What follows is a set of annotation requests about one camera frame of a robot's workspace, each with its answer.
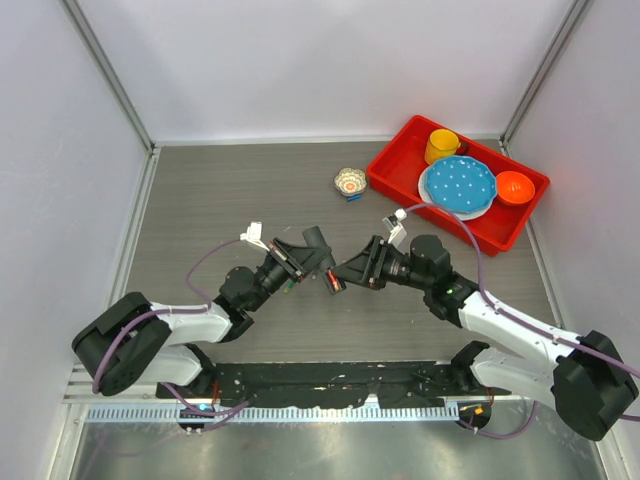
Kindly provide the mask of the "black remote control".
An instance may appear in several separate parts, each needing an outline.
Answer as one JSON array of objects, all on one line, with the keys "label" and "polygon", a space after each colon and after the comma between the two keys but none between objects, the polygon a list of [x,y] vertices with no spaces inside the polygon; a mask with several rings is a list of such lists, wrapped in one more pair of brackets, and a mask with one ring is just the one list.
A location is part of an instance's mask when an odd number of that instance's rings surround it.
[{"label": "black remote control", "polygon": [[336,261],[330,252],[331,248],[327,244],[323,233],[319,226],[313,226],[303,231],[302,233],[305,242],[309,247],[313,248],[325,248],[329,252],[319,262],[316,267],[317,276],[320,277],[327,287],[331,295],[335,295],[343,292],[346,289],[346,284],[339,280],[333,273],[333,268],[336,266]]}]

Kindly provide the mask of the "red battery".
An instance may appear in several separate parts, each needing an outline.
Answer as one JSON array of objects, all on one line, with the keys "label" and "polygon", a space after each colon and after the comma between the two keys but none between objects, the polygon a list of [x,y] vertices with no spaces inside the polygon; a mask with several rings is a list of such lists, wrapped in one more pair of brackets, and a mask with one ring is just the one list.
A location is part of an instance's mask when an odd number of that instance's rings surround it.
[{"label": "red battery", "polygon": [[331,286],[331,289],[334,293],[338,293],[339,291],[342,290],[341,284],[339,282],[339,280],[334,276],[333,272],[331,270],[328,270],[326,272],[327,278],[329,280],[329,284]]}]

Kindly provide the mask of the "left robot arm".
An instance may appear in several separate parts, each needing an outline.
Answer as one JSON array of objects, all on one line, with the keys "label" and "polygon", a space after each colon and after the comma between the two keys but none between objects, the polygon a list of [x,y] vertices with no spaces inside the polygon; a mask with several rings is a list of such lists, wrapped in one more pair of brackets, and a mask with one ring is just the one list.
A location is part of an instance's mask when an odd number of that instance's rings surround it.
[{"label": "left robot arm", "polygon": [[114,396],[136,383],[165,383],[190,398],[205,397],[214,372],[197,343],[241,337],[254,323],[253,312],[284,284],[305,279],[331,253],[323,241],[298,246],[279,238],[263,249],[260,266],[231,269],[218,296],[201,305],[164,305],[129,292],[82,329],[71,348],[92,378],[93,393]]}]

